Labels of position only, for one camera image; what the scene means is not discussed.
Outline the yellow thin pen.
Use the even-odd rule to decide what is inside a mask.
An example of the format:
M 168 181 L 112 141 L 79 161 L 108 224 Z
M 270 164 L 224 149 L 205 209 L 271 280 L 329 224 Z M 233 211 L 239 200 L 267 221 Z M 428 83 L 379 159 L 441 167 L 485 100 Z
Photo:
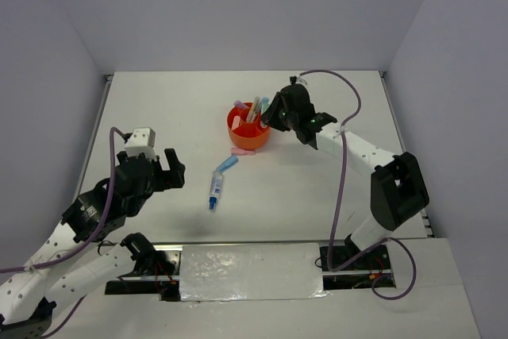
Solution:
M 258 96 L 256 96 L 254 98 L 254 101 L 252 102 L 252 106 L 251 106 L 251 109 L 250 109 L 250 119 L 249 121 L 253 121 L 255 118 L 256 118 L 256 114 L 257 114 L 257 106 L 260 102 L 260 98 Z

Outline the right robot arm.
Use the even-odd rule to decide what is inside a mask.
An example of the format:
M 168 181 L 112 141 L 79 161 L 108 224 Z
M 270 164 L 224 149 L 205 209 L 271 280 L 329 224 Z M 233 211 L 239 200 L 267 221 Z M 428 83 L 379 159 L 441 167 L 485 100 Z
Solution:
M 360 226 L 345 239 L 346 262 L 365 267 L 373 249 L 429 204 L 429 194 L 417 158 L 404 152 L 388 152 L 352 133 L 346 121 L 318 113 L 308 90 L 299 81 L 277 92 L 262 110 L 261 121 L 278 131 L 292 131 L 298 140 L 341 161 L 340 181 L 330 230 L 327 267 L 335 270 L 333 245 L 344 197 L 347 170 L 370 180 L 370 211 Z

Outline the pink purple highlighter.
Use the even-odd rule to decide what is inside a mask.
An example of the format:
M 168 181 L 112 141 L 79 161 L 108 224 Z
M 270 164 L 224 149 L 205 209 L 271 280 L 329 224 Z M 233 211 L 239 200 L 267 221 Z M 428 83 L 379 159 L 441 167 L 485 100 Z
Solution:
M 235 106 L 236 108 L 240 109 L 240 110 L 246 110 L 246 109 L 248 108 L 248 106 L 247 106 L 245 103 L 243 103 L 243 102 L 241 102 L 241 101 L 239 101 L 239 100 L 236 100 L 236 101 L 234 102 L 234 106 Z

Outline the blue striped thin pen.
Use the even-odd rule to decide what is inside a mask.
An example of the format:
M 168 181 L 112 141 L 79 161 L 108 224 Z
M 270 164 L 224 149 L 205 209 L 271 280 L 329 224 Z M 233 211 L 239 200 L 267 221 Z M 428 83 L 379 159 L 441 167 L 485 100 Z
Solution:
M 251 122 L 254 122 L 256 120 L 258 113 L 260 112 L 261 106 L 262 106 L 262 99 L 257 97 L 256 104 L 252 105 L 252 108 L 251 108 L 251 111 L 252 111 Z

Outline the pink stapler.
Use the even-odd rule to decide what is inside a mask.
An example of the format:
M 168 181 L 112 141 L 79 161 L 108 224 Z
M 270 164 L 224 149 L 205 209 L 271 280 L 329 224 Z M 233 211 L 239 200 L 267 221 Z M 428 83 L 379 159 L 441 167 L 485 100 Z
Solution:
M 231 125 L 231 130 L 235 130 L 240 126 L 241 117 L 239 115 L 235 116 L 233 119 L 233 123 Z

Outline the blue capped glue bottle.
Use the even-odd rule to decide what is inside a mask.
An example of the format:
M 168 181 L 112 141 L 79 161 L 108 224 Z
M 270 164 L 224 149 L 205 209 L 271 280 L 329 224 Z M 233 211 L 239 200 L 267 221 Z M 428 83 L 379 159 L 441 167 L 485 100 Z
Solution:
M 209 210 L 215 211 L 217 202 L 221 196 L 224 176 L 221 171 L 215 171 L 213 173 L 210 183 L 209 193 Z

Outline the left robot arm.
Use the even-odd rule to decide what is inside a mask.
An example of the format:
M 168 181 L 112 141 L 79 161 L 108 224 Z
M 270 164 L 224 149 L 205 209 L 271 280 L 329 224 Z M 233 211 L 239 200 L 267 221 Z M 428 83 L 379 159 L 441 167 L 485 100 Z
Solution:
M 169 168 L 145 154 L 122 151 L 113 161 L 115 176 L 80 194 L 42 247 L 1 286 L 1 336 L 46 338 L 52 320 L 82 302 L 110 279 L 175 274 L 175 259 L 154 248 L 142 233 L 130 233 L 108 252 L 74 268 L 79 255 L 100 245 L 127 218 L 136 216 L 156 192 L 183 187 L 185 166 L 174 149 L 164 151 Z

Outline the blue highlighter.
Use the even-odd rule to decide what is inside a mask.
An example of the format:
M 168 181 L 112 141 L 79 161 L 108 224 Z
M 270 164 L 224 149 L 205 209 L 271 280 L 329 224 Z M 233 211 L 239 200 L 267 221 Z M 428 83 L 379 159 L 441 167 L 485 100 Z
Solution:
M 269 98 L 262 97 L 260 101 L 259 114 L 260 115 L 264 114 L 269 106 L 270 106 Z
M 224 160 L 221 164 L 219 164 L 215 171 L 217 172 L 224 172 L 224 171 L 227 171 L 228 169 L 230 169 L 232 166 L 234 166 L 235 164 L 237 164 L 239 161 L 238 157 L 237 156 L 234 156 L 234 155 L 231 155 L 228 159 Z

